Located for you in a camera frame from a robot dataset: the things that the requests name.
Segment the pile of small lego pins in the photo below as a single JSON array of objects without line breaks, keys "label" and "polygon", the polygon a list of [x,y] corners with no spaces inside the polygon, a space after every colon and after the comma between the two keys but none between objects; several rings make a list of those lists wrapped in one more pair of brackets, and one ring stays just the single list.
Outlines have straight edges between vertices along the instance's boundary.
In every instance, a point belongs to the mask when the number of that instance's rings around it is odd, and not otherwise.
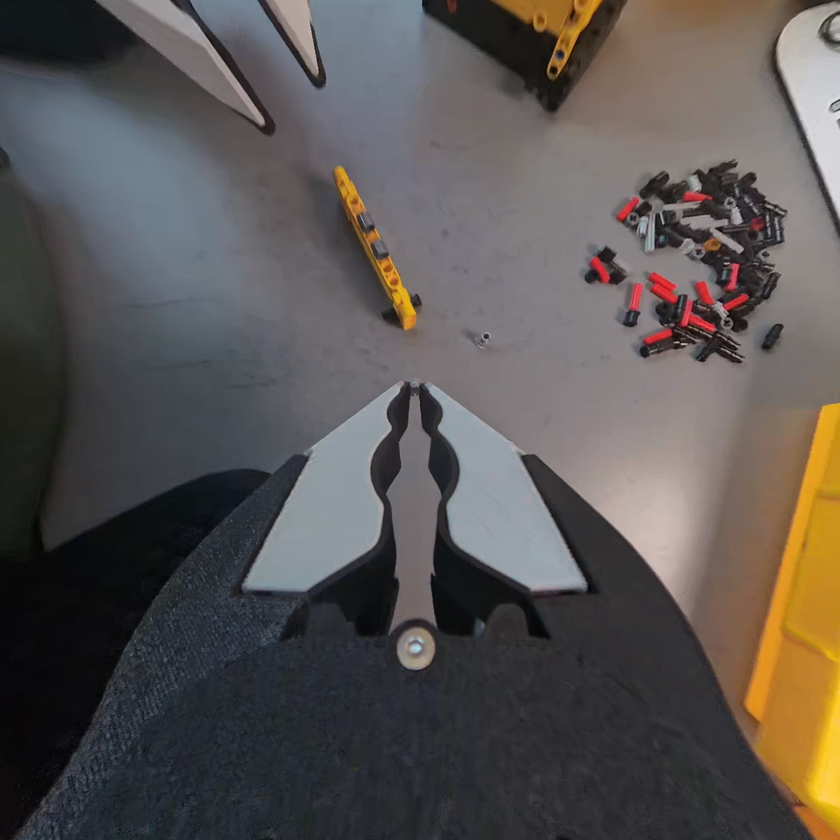
[{"label": "pile of small lego pins", "polygon": [[635,274],[613,247],[591,252],[583,274],[588,285],[627,286],[625,329],[639,326],[644,300],[652,298],[658,329],[638,341],[642,359],[696,348],[700,363],[716,356],[745,361],[739,336],[781,283],[772,249],[785,242],[789,214],[757,181],[736,159],[676,179],[659,171],[616,207],[616,222],[634,236],[642,256],[670,250],[697,273],[683,282],[653,269]]}]

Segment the yellow lego beam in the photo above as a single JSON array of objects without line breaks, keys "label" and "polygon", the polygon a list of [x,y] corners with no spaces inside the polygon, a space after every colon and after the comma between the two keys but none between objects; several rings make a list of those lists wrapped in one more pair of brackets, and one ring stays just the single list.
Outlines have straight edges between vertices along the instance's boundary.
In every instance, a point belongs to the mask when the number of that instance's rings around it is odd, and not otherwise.
[{"label": "yellow lego beam", "polygon": [[340,165],[336,166],[332,178],[345,216],[388,299],[388,308],[382,313],[383,319],[404,331],[415,329],[417,310],[423,305],[421,298],[405,287],[391,251],[347,171]]}]

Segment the yellow storage bin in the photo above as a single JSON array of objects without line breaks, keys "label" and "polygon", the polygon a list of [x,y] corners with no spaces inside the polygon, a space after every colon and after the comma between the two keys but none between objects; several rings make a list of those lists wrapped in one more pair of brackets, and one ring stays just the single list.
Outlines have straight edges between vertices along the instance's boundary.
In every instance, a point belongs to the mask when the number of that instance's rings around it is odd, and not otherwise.
[{"label": "yellow storage bin", "polygon": [[839,835],[839,405],[824,406],[743,702],[816,838]]}]

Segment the white rounded board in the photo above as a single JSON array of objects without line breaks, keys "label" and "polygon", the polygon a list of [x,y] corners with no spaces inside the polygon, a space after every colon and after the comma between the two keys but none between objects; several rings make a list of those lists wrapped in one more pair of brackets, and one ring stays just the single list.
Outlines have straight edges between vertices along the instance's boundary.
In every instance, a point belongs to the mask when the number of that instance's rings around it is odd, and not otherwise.
[{"label": "white rounded board", "polygon": [[784,94],[835,228],[839,228],[839,2],[810,6],[773,49]]}]

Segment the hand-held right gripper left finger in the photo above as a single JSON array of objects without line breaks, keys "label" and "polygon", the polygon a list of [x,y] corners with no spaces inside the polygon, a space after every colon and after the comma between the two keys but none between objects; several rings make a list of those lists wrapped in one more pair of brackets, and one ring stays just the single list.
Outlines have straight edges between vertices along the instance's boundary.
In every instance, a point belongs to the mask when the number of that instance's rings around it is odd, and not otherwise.
[{"label": "hand-held right gripper left finger", "polygon": [[310,447],[251,555],[243,593],[300,596],[335,604],[352,622],[376,621],[396,581],[388,491],[411,399],[398,382]]}]

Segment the yellow lego vehicle model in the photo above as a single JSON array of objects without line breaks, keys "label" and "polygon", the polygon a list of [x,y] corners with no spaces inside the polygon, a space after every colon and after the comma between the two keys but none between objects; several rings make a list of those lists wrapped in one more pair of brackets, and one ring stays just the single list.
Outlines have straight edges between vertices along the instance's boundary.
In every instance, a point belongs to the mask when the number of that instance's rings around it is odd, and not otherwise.
[{"label": "yellow lego vehicle model", "polygon": [[423,1],[425,14],[522,79],[557,112],[597,56],[627,1]]}]

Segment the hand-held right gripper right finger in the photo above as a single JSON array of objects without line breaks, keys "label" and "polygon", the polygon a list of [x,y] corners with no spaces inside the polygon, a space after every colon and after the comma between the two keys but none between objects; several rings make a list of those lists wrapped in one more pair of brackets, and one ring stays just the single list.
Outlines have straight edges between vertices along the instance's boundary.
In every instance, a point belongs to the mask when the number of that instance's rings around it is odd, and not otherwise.
[{"label": "hand-held right gripper right finger", "polygon": [[589,591],[518,446],[436,385],[422,385],[428,470],[440,494],[432,594],[439,622],[485,622],[512,604]]}]

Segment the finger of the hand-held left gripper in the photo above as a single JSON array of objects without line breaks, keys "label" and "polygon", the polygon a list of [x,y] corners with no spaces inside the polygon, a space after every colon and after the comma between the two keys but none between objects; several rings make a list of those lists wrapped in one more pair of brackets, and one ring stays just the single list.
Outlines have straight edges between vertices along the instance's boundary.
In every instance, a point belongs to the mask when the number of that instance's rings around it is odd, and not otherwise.
[{"label": "finger of the hand-held left gripper", "polygon": [[310,83],[326,85],[319,43],[314,31],[309,1],[259,1],[269,21],[289,48]]},{"label": "finger of the hand-held left gripper", "polygon": [[98,5],[227,108],[272,135],[255,90],[191,2],[99,1]]}]

